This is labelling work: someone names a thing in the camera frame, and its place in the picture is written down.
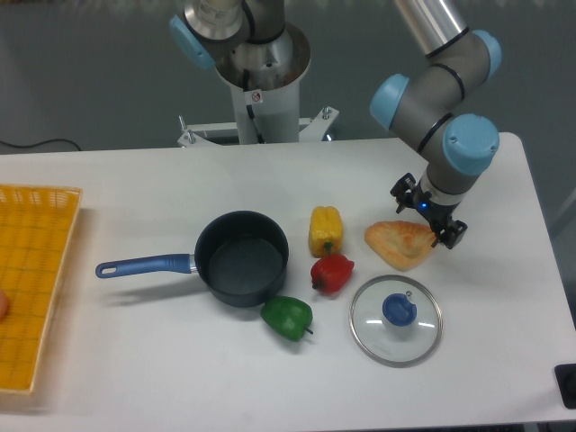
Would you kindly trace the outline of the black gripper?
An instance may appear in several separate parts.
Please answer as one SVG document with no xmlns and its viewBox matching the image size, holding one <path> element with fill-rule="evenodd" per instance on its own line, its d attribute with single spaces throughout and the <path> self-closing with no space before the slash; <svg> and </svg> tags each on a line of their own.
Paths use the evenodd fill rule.
<svg viewBox="0 0 576 432">
<path fill-rule="evenodd" d="M 433 185 L 428 177 L 421 177 L 418 184 L 411 173 L 400 178 L 390 190 L 395 199 L 396 212 L 409 208 L 418 212 L 430 223 L 437 244 L 453 249 L 462 240 L 467 225 L 453 219 L 453 212 L 464 198 L 462 193 L 450 194 Z"/>
</svg>

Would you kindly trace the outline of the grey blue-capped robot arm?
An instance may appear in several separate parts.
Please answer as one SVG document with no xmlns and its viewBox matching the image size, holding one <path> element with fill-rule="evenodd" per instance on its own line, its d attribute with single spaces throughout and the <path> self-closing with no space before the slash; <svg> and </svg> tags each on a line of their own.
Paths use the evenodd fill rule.
<svg viewBox="0 0 576 432">
<path fill-rule="evenodd" d="M 417 211 L 436 241 L 457 245 L 466 225 L 454 210 L 488 168 L 500 145 L 494 124 L 453 109 L 499 68 L 501 48 L 486 31 L 471 31 L 450 1 L 399 1 L 397 9 L 425 55 L 417 78 L 390 76 L 370 113 L 427 161 L 420 179 L 391 189 L 400 209 Z M 192 1 L 169 23 L 175 44 L 198 68 L 215 69 L 228 85 L 243 144 L 302 140 L 300 82 L 311 46 L 285 18 L 281 1 Z"/>
</svg>

